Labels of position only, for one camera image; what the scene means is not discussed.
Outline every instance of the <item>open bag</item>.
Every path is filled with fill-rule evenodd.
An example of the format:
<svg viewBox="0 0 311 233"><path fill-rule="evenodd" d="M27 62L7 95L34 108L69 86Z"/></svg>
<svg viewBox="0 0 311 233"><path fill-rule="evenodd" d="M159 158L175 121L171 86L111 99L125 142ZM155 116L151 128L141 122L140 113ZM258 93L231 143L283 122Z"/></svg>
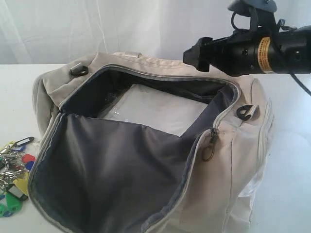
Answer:
<svg viewBox="0 0 311 233"><path fill-rule="evenodd" d="M97 53L45 73L35 207L74 233L247 229L271 142L258 80L140 53Z"/></svg>

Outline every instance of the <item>orange label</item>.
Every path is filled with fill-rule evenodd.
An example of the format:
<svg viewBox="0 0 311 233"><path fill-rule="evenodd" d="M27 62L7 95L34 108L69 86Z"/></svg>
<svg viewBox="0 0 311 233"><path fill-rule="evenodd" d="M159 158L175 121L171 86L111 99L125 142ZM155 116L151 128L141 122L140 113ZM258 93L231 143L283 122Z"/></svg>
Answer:
<svg viewBox="0 0 311 233"><path fill-rule="evenodd" d="M268 52L270 46L270 37L264 37L258 46L258 64L261 70L265 73L272 72L268 60Z"/></svg>

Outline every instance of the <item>white tabletop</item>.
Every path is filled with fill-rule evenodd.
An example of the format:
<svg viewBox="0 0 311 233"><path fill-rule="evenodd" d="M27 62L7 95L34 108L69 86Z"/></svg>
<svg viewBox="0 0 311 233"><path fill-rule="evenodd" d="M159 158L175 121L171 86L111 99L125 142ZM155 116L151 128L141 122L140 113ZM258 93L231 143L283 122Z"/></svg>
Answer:
<svg viewBox="0 0 311 233"><path fill-rule="evenodd" d="M0 65L0 145L28 136L39 138L32 109L32 85L41 73L62 65ZM311 97L289 75L256 75L271 98L276 133L260 186L250 233L309 232L311 229ZM311 88L311 76L299 75ZM29 202L1 232L57 233Z"/></svg>

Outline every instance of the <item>red key tag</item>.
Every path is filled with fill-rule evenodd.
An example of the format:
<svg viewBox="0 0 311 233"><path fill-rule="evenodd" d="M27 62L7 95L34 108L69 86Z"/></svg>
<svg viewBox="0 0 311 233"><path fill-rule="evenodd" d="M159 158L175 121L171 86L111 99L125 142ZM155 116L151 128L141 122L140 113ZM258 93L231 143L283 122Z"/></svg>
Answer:
<svg viewBox="0 0 311 233"><path fill-rule="evenodd" d="M24 164L26 164L26 163L28 163L28 162L34 162L34 161L35 161L35 157L32 156L31 154L25 154L25 155L22 157L21 161L22 161Z"/></svg>

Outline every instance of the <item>white curtain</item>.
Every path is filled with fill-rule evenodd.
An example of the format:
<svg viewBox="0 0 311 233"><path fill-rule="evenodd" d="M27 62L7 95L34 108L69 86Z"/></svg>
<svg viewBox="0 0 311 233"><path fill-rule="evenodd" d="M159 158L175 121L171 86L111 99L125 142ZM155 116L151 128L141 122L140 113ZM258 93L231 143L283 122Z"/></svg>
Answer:
<svg viewBox="0 0 311 233"><path fill-rule="evenodd" d="M277 0L276 18L290 0ZM230 0L0 0L0 64L68 63L103 51L182 59L203 36L232 34ZM238 26L249 19L237 17Z"/></svg>

